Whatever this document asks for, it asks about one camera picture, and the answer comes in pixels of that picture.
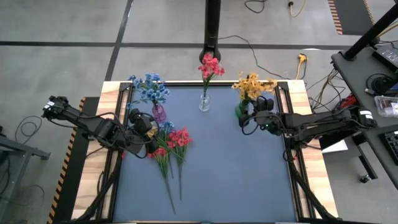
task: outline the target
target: concrete floor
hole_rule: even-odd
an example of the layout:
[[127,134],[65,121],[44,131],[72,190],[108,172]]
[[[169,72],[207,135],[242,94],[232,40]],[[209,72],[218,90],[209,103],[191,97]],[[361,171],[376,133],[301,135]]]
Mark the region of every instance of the concrete floor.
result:
[[[302,0],[295,0],[299,6]],[[0,40],[41,42],[115,42],[127,0],[1,0]],[[368,0],[375,19],[380,18],[393,0]],[[358,36],[336,33],[327,1],[307,0],[303,13],[291,19],[287,1],[268,0],[261,14],[244,7],[242,0],[223,1],[220,37],[240,35],[252,44],[351,45]],[[123,42],[202,43],[204,0],[135,0],[129,14]],[[398,39],[398,29],[384,40]],[[237,38],[220,43],[245,44]],[[98,96],[104,81],[111,47],[16,47],[0,46],[0,125],[9,136],[25,116],[41,115],[50,95],[64,95],[77,106],[84,96]],[[256,49],[259,64],[268,70],[293,78],[297,55],[308,56],[308,86],[332,69],[330,56],[337,50]],[[198,80],[200,49],[122,48],[112,80],[128,75],[159,72],[166,80]],[[221,49],[225,80],[236,79],[240,71],[257,72],[262,79],[275,78],[256,67],[249,49]],[[345,85],[335,80],[336,85]],[[321,88],[314,86],[314,97]],[[349,90],[342,93],[346,97]],[[325,90],[323,102],[336,93]],[[37,189],[20,190],[17,198],[34,202],[29,207],[9,206],[6,220],[47,221],[50,203],[65,156],[70,130],[44,121],[28,145],[51,152],[48,161],[33,158],[22,186],[39,184],[46,192],[41,205]],[[363,222],[396,223],[398,191],[394,188],[369,147],[364,147],[379,179],[360,184],[364,174],[357,159],[335,163],[325,156],[332,191],[340,217]]]

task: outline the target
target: wheel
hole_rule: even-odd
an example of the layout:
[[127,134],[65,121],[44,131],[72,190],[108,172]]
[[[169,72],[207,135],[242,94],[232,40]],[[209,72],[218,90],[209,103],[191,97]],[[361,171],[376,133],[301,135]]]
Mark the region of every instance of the wheel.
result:
[[362,183],[367,183],[369,180],[371,180],[371,178],[369,175],[366,174],[366,175],[361,176],[359,181],[361,181]]

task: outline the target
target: desk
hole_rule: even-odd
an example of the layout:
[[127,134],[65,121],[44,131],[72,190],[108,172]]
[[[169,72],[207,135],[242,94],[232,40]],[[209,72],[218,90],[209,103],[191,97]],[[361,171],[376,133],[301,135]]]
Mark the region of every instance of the desk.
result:
[[379,126],[378,128],[364,132],[363,135],[360,136],[363,138],[357,138],[358,141],[356,144],[359,145],[365,141],[369,143],[392,180],[392,183],[398,189],[398,166],[395,165],[387,149],[378,137],[378,134],[381,133],[397,131],[398,119],[380,116],[377,113],[374,97],[364,91],[366,88],[365,81],[372,74],[383,73],[391,78],[397,78],[397,76],[387,69],[386,66],[377,61],[372,56],[373,52],[374,50],[372,48],[367,47],[360,51],[353,61],[345,60],[341,53],[332,55],[331,59],[359,104],[372,112],[373,118],[377,121]]
[[[288,84],[289,84],[290,98],[294,112],[301,114],[311,113],[303,81],[301,80],[289,81]],[[119,85],[120,82],[104,83],[101,92],[101,97],[99,99],[97,114],[109,111],[115,111]],[[126,102],[126,100],[127,96],[123,96],[123,102]],[[123,120],[124,118],[123,114],[124,105],[125,103],[122,104],[122,110],[119,116],[121,120]],[[310,144],[313,146],[319,145],[318,141],[312,141]],[[90,153],[91,151],[94,151],[97,148],[99,148],[98,143],[91,142],[88,147],[87,153]],[[73,207],[72,218],[79,217],[95,198],[97,180],[100,173],[104,170],[106,155],[107,155],[106,150],[103,150],[97,152],[92,157],[87,158],[87,160],[85,161],[83,172],[81,174],[80,185],[78,188],[75,204]],[[313,190],[314,194],[317,196],[319,201],[325,206],[325,208],[332,215],[337,217],[338,214],[336,211],[333,194],[331,192],[330,183],[328,180],[325,163],[323,161],[322,152],[317,149],[306,148],[303,149],[303,158],[305,161],[305,167],[308,175],[310,188]],[[109,209],[111,191],[112,190],[109,190],[107,197],[105,198],[103,217],[108,217],[107,211]],[[301,190],[299,194],[303,207],[303,214],[305,217],[309,217],[306,198]]]

